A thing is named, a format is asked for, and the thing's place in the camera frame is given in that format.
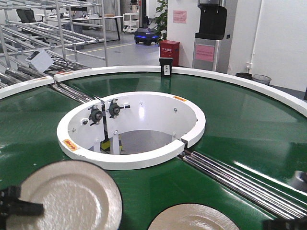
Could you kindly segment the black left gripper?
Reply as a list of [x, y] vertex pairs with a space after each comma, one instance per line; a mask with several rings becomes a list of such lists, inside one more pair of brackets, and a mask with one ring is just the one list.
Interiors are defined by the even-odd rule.
[[43, 204], [19, 200], [21, 187], [11, 185], [0, 191], [0, 217], [10, 215], [39, 216], [44, 213]]

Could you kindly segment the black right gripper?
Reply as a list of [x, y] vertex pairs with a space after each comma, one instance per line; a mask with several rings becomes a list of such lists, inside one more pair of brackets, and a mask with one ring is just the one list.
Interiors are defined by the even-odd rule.
[[306, 230], [307, 218], [264, 220], [262, 222], [263, 230]]

